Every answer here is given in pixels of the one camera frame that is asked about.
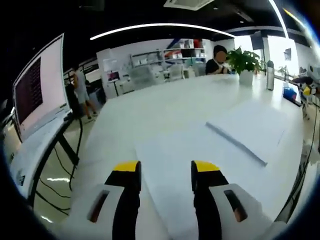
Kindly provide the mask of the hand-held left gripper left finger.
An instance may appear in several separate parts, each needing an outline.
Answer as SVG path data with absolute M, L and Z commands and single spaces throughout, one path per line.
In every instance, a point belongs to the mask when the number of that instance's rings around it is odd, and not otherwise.
M 103 184 L 73 201 L 61 223 L 61 239 L 134 240 L 141 187 L 140 161 L 117 164 Z

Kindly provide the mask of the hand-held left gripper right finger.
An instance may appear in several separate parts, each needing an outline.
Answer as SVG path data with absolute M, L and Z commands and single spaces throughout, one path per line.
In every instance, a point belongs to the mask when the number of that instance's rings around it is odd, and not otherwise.
M 191 186 L 200 240 L 257 240 L 272 225 L 261 203 L 210 162 L 191 162 Z

